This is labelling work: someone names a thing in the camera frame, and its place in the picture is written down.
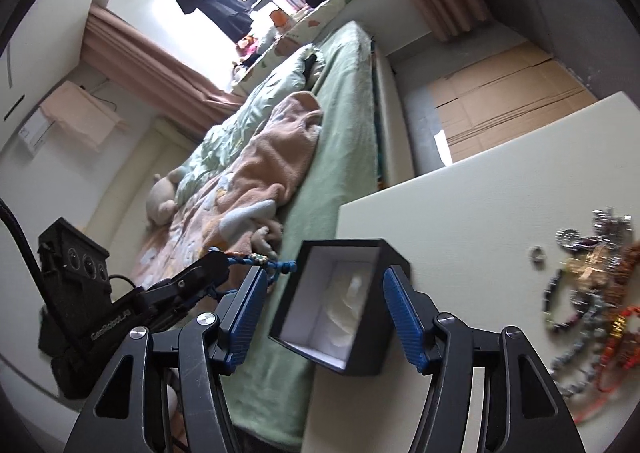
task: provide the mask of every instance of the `white table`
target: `white table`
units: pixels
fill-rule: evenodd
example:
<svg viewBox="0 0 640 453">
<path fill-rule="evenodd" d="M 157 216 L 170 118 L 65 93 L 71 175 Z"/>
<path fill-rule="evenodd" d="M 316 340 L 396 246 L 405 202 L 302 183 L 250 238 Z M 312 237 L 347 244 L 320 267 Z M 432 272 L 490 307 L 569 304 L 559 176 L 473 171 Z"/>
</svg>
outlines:
<svg viewBox="0 0 640 453">
<path fill-rule="evenodd" d="M 549 364 L 568 340 L 543 327 L 542 293 L 565 253 L 563 227 L 591 233 L 591 211 L 630 214 L 640 230 L 640 112 L 622 93 L 449 168 L 415 178 L 340 210 L 338 238 L 384 238 L 413 268 L 417 290 L 469 326 L 522 328 Z M 527 251 L 542 245 L 536 271 Z M 630 300 L 638 301 L 638 290 Z M 588 453 L 602 453 L 640 401 L 640 377 L 595 419 L 580 426 Z M 463 451 L 476 451 L 482 370 L 474 388 Z M 303 453 L 408 451 L 430 377 L 404 359 L 396 338 L 383 373 L 343 377 L 321 367 Z"/>
</svg>

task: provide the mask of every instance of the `stuffed animal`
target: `stuffed animal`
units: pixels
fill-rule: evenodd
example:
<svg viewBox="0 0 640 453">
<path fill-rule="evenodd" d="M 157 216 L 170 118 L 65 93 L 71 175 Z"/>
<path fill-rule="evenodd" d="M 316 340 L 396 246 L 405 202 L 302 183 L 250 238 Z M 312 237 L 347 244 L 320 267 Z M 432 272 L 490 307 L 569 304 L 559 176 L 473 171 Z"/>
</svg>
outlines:
<svg viewBox="0 0 640 453">
<path fill-rule="evenodd" d="M 187 169 L 179 167 L 161 178 L 158 173 L 154 175 L 154 186 L 146 198 L 146 217 L 158 227 L 171 223 L 174 214 L 178 210 L 175 203 L 175 190 Z"/>
</svg>

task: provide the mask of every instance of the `green blanket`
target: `green blanket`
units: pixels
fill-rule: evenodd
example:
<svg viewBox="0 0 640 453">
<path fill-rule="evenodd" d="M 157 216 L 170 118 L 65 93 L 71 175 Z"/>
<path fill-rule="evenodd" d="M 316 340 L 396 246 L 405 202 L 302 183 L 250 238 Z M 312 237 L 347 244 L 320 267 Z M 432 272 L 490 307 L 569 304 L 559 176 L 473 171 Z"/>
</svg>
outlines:
<svg viewBox="0 0 640 453">
<path fill-rule="evenodd" d="M 371 39 L 355 22 L 321 45 L 326 67 L 313 92 L 324 118 L 314 161 L 284 221 L 281 259 L 303 240 L 332 239 L 341 205 L 377 191 Z M 302 445 L 313 363 L 268 338 L 288 277 L 280 277 L 262 311 L 244 365 L 223 378 L 233 423 L 287 451 Z"/>
</svg>

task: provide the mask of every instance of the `black box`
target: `black box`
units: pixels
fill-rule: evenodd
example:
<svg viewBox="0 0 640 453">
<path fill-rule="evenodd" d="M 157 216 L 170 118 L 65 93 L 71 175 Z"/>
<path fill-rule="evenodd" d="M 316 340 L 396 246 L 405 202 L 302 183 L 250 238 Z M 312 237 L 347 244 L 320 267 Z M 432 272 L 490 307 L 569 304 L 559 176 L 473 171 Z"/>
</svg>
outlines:
<svg viewBox="0 0 640 453">
<path fill-rule="evenodd" d="M 376 375 L 393 330 L 383 275 L 410 265 L 385 240 L 305 240 L 269 336 L 344 375 Z"/>
</svg>

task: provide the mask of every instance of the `white towel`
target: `white towel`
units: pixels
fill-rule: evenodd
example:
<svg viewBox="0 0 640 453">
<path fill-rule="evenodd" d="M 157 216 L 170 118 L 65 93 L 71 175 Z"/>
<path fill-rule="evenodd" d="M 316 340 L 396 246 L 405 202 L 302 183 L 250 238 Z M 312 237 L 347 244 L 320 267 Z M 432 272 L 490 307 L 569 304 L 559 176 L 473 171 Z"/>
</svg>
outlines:
<svg viewBox="0 0 640 453">
<path fill-rule="evenodd" d="M 49 120 L 59 123 L 66 133 L 94 151 L 98 151 L 113 128 L 127 129 L 119 115 L 70 81 L 60 84 L 40 108 Z"/>
</svg>

